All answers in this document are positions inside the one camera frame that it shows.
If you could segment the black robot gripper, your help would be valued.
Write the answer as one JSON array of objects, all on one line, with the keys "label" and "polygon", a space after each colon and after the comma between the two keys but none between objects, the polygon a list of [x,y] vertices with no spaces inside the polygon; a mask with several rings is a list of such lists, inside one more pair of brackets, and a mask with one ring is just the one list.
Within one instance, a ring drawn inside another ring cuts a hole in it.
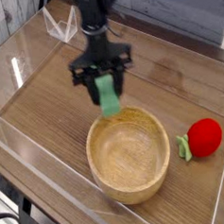
[{"label": "black robot gripper", "polygon": [[131,45],[109,42],[97,47],[88,46],[82,55],[69,64],[74,85],[85,85],[93,103],[98,106],[100,98],[95,78],[112,72],[114,90],[117,96],[123,93],[124,73],[132,63]]}]

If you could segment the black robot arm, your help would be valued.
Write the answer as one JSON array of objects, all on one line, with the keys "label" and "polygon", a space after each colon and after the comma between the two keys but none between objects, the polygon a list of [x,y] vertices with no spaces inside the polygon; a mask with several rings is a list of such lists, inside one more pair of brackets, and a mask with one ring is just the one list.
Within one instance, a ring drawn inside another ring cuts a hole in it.
[{"label": "black robot arm", "polygon": [[123,93],[124,73],[132,63],[131,45],[108,40],[109,13],[114,0],[74,0],[78,6],[81,31],[87,46],[83,53],[69,64],[74,85],[84,85],[96,106],[101,104],[98,78],[110,75],[114,93]]}]

